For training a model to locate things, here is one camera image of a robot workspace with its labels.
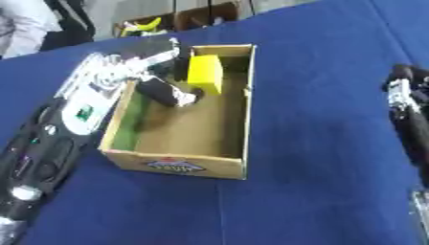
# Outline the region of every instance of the black object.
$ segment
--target black object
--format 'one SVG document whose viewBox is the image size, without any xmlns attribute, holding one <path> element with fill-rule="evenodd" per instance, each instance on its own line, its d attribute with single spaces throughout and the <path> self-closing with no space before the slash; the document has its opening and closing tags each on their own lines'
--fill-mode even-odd
<svg viewBox="0 0 429 245">
<path fill-rule="evenodd" d="M 162 52 L 171 50 L 170 37 L 164 35 L 155 35 L 149 38 L 141 38 L 139 41 L 127 44 L 121 47 L 116 53 L 119 53 L 125 60 L 133 57 L 150 57 Z"/>
<path fill-rule="evenodd" d="M 207 0 L 207 6 L 209 8 L 209 21 L 207 23 L 209 23 L 209 26 L 212 26 L 214 24 L 214 20 L 213 20 L 213 4 L 212 4 L 212 0 Z"/>
<path fill-rule="evenodd" d="M 40 48 L 41 51 L 94 41 L 93 37 L 96 28 L 83 9 L 82 0 L 65 0 L 62 2 L 59 0 L 45 1 L 53 11 L 57 11 L 61 15 L 62 19 L 58 23 L 63 31 L 48 33 Z M 63 4 L 67 4 L 69 6 L 68 9 L 74 11 L 76 16 L 83 23 L 75 19 Z"/>
<path fill-rule="evenodd" d="M 180 43 L 180 54 L 174 60 L 174 80 L 188 80 L 188 71 L 190 69 L 192 48 Z"/>
<path fill-rule="evenodd" d="M 137 83 L 136 90 L 168 107 L 181 107 L 197 103 L 204 97 L 203 90 L 199 88 L 193 88 L 190 93 L 185 93 L 156 76 L 149 76 L 148 80 Z"/>
<path fill-rule="evenodd" d="M 250 10 L 252 11 L 252 15 L 256 15 L 255 6 L 253 5 L 253 0 L 249 0 Z"/>
<path fill-rule="evenodd" d="M 177 0 L 172 0 L 172 13 L 177 13 Z"/>
<path fill-rule="evenodd" d="M 401 95 L 408 101 L 391 103 L 390 119 L 408 157 L 419 169 L 422 184 L 429 188 L 429 71 L 396 65 L 383 89 L 392 96 L 392 84 L 402 79 L 409 83 L 410 94 Z"/>
<path fill-rule="evenodd" d="M 81 148 L 90 136 L 70 132 L 62 122 L 61 110 L 66 100 L 55 99 L 45 104 L 21 126 L 16 136 L 0 155 L 0 213 L 11 220 L 33 216 L 35 200 L 11 196 L 13 187 L 32 187 L 49 195 L 71 172 Z"/>
</svg>

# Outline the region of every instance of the green surface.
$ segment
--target green surface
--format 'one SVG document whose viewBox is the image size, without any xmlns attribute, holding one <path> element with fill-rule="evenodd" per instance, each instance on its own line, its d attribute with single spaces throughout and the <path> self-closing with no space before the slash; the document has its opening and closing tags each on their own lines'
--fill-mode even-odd
<svg viewBox="0 0 429 245">
<path fill-rule="evenodd" d="M 148 98 L 138 92 L 133 93 L 113 139 L 112 149 L 134 150 L 142 128 L 143 117 L 149 104 L 150 100 Z"/>
<path fill-rule="evenodd" d="M 81 121 L 87 122 L 89 117 L 91 117 L 92 113 L 94 112 L 94 107 L 90 105 L 83 106 L 78 114 L 76 115 L 78 119 Z"/>
</svg>

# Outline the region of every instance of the printed logo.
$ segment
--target printed logo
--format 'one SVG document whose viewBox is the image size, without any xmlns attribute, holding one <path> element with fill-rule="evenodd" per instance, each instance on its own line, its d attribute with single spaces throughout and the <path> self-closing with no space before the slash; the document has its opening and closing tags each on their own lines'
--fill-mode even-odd
<svg viewBox="0 0 429 245">
<path fill-rule="evenodd" d="M 189 172 L 199 172 L 205 170 L 204 167 L 200 167 L 194 164 L 191 164 L 187 161 L 176 160 L 172 158 L 163 158 L 160 161 L 153 161 L 146 163 L 147 166 L 174 173 L 189 173 Z"/>
</svg>

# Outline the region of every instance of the box floor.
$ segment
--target box floor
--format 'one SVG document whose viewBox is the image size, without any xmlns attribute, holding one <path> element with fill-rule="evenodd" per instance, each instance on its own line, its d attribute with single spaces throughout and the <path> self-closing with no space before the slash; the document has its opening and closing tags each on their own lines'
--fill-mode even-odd
<svg viewBox="0 0 429 245">
<path fill-rule="evenodd" d="M 206 95 L 186 108 L 167 108 L 152 102 L 138 127 L 140 137 L 135 150 L 240 158 L 246 80 L 246 74 L 225 74 L 221 96 Z"/>
</svg>

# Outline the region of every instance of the floor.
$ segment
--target floor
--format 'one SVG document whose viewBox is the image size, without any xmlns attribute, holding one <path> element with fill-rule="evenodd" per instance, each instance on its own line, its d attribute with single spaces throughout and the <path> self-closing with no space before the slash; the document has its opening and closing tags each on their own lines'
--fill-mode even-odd
<svg viewBox="0 0 429 245">
<path fill-rule="evenodd" d="M 213 3 L 228 0 L 213 0 Z M 253 0 L 256 12 L 290 7 L 316 0 Z M 96 39 L 111 38 L 112 24 L 127 19 L 150 16 L 172 11 L 173 0 L 86 0 L 89 16 L 97 27 Z M 249 0 L 239 0 L 240 18 L 252 15 Z M 188 10 L 207 5 L 207 0 L 177 0 L 177 10 Z"/>
</svg>

